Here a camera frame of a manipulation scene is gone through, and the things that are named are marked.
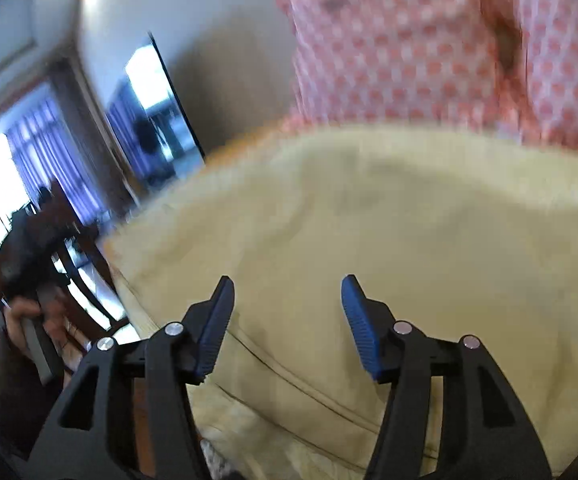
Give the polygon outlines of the blue window curtain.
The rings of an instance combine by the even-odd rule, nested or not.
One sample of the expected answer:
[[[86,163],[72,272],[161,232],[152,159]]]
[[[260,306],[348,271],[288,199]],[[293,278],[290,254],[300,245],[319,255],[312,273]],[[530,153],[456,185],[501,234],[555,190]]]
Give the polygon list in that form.
[[[12,214],[36,206],[40,190],[54,181],[83,222],[103,211],[102,198],[70,138],[62,111],[48,94],[0,128],[0,244],[12,227]]]

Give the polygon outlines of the pink polka dot pillow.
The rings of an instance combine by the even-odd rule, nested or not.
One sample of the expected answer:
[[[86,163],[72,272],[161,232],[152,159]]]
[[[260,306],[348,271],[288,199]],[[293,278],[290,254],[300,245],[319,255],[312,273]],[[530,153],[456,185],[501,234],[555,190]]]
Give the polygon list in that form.
[[[517,122],[489,0],[275,0],[295,37],[298,128]]]
[[[500,121],[524,144],[578,151],[578,0],[481,0],[498,34]]]

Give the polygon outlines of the pink polka dot pillow front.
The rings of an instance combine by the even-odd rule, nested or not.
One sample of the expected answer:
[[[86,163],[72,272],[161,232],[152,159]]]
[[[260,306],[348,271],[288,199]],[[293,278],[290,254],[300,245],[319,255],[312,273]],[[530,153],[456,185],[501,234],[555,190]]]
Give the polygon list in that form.
[[[524,144],[578,151],[578,0],[481,0],[498,34],[500,121]]]

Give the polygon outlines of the black flat screen television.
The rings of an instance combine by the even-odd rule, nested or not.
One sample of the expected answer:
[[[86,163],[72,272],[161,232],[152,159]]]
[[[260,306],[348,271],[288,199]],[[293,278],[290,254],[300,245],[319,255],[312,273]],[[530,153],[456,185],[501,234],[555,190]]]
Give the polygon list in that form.
[[[129,168],[150,192],[204,165],[203,148],[151,35],[124,65],[106,119]]]

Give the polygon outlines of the beige khaki pants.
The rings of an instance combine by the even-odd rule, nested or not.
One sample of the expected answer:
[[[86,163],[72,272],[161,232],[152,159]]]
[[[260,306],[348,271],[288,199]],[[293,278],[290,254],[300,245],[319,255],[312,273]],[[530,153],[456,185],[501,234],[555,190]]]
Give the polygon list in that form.
[[[103,243],[150,337],[228,278],[235,306],[191,406],[256,479],[357,479],[388,415],[402,478],[538,439],[578,478],[578,154],[431,125],[274,134],[214,155]]]

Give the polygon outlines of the pink polka dot pillow back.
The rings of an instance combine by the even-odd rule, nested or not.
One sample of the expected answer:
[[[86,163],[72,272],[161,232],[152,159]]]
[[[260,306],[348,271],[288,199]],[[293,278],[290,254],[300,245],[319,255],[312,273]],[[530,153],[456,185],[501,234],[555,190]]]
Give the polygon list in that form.
[[[295,37],[298,128],[517,122],[489,0],[275,0]]]

